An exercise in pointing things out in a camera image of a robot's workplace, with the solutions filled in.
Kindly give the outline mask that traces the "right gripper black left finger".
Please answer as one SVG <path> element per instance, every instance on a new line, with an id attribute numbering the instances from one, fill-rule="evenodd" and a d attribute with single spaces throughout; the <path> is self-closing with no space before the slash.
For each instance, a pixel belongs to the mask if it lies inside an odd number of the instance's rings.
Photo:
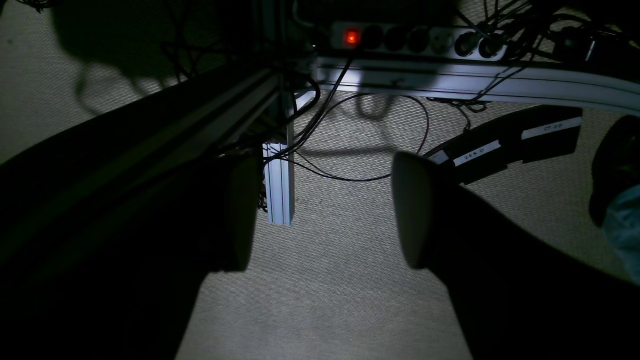
<path id="1" fill-rule="evenodd" d="M 1 266 L 1 358 L 173 360 L 205 277 L 249 264 L 259 163 L 185 164 L 41 224 Z"/>

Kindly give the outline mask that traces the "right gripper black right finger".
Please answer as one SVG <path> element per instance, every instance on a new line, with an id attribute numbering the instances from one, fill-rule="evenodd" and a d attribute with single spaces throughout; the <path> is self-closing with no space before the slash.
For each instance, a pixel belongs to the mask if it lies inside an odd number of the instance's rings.
<path id="1" fill-rule="evenodd" d="M 474 360 L 637 360 L 639 287 L 553 248 L 414 153 L 391 167 L 398 239 L 446 287 Z"/>

